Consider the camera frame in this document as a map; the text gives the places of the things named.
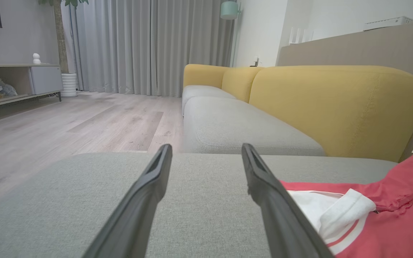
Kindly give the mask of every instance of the white figurine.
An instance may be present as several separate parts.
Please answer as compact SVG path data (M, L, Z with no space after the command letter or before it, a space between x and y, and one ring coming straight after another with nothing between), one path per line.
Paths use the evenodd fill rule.
M33 54L33 64L40 64L41 60L40 60L41 56L37 53Z

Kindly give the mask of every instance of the cabinet top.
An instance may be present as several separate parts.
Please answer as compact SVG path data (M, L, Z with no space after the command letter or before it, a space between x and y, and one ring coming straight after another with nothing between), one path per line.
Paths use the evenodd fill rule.
M0 64L0 67L59 66L56 64Z

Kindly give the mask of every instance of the cabinet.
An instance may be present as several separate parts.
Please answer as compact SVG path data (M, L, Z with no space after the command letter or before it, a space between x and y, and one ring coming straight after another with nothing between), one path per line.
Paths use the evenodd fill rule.
M0 80L14 87L17 92L17 95L11 96L0 94L0 105L47 94L58 93L60 97L60 91L63 90L58 65L0 65Z

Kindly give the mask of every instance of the gray ottoman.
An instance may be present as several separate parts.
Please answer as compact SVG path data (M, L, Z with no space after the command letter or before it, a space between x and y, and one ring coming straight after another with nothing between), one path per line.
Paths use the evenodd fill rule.
M80 257L151 154L90 153L54 163L0 200L0 257ZM263 156L286 181L370 183L395 163ZM240 155L175 154L147 257L268 257Z

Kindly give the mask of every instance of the floor plank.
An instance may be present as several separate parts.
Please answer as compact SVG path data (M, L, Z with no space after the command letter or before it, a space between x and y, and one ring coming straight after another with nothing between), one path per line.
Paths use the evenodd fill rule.
M0 197L47 165L88 152L181 151L181 99L82 92L0 110Z

